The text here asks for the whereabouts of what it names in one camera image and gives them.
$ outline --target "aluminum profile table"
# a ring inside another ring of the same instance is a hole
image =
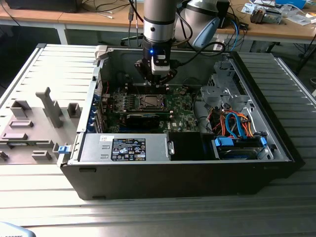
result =
[[[51,65],[62,64],[63,56],[74,59],[64,61],[64,67],[93,65],[91,52],[86,52],[93,47],[71,47],[78,54],[61,45],[33,52],[1,99],[0,119],[5,119],[4,101],[19,93],[17,88],[33,66],[48,63],[58,54],[61,57]],[[40,79],[50,83],[49,78]],[[303,168],[256,195],[202,198],[85,201],[55,164],[0,165],[0,221],[28,228],[38,237],[316,236],[314,154],[312,148],[304,154]]]

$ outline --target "power supply label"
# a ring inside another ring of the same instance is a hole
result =
[[[113,139],[112,155],[113,161],[145,161],[146,141],[145,138],[137,139]]]

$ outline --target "wooden desk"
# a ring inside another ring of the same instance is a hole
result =
[[[3,4],[6,10],[19,22],[21,26],[34,26],[34,27],[49,27],[55,28],[58,31],[59,38],[62,44],[67,43],[65,34],[66,29],[77,30],[93,30],[93,31],[128,31],[128,12],[129,6],[113,10],[113,14],[103,13],[113,16],[113,19],[102,16],[98,13],[88,12],[81,9],[78,13],[63,13],[55,11],[36,11],[36,10],[12,10],[4,0]],[[112,0],[95,0],[96,4],[110,3]],[[261,40],[261,41],[278,41],[278,42],[296,42],[296,43],[309,43],[316,33],[315,25],[300,26],[287,19],[283,19],[280,25],[276,24],[252,24],[250,22],[250,15],[241,13],[242,6],[247,0],[231,0],[233,9],[236,16],[240,21],[249,24],[248,32],[245,36],[246,40]],[[118,0],[115,4],[110,4],[101,7],[99,10],[113,8],[119,5],[127,4],[127,0]],[[143,4],[139,3],[138,12],[143,16]],[[86,8],[93,10],[93,2],[85,5]],[[134,20],[131,25],[131,32],[136,32]],[[14,21],[7,15],[7,13],[0,6],[0,24],[3,25],[16,25]],[[139,32],[142,32],[143,23],[138,21]],[[225,39],[234,33],[232,26],[225,29],[218,29],[216,37]]]

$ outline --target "floor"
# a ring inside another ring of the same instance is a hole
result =
[[[14,79],[15,75],[38,43],[60,43],[57,32],[54,29],[13,27],[12,31],[14,34],[13,37],[10,38],[5,35],[0,39],[0,95],[2,95],[5,88],[10,85],[10,82]],[[73,41],[73,44],[97,45],[100,38],[102,41],[104,41],[104,38],[107,40],[110,39],[110,41],[117,41],[109,38],[106,33],[103,33],[104,35],[101,35],[101,33],[88,33],[89,34],[87,34],[87,31],[80,32],[73,30],[69,32],[68,37],[70,38],[69,40],[71,43]],[[256,42],[252,45],[251,51],[258,52],[263,49],[263,45],[263,42]],[[272,53],[275,56],[281,57],[292,70],[295,69],[300,61],[299,54],[301,54],[301,52],[291,43],[281,43],[280,45],[276,45],[273,48]],[[316,58],[311,59],[298,76],[310,92],[313,92],[314,90],[313,86],[310,84],[310,78],[316,77],[315,65]]]

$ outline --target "table leg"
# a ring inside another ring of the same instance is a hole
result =
[[[55,29],[58,32],[58,36],[61,44],[68,44],[67,36],[66,36],[66,27],[65,24],[56,24]]]

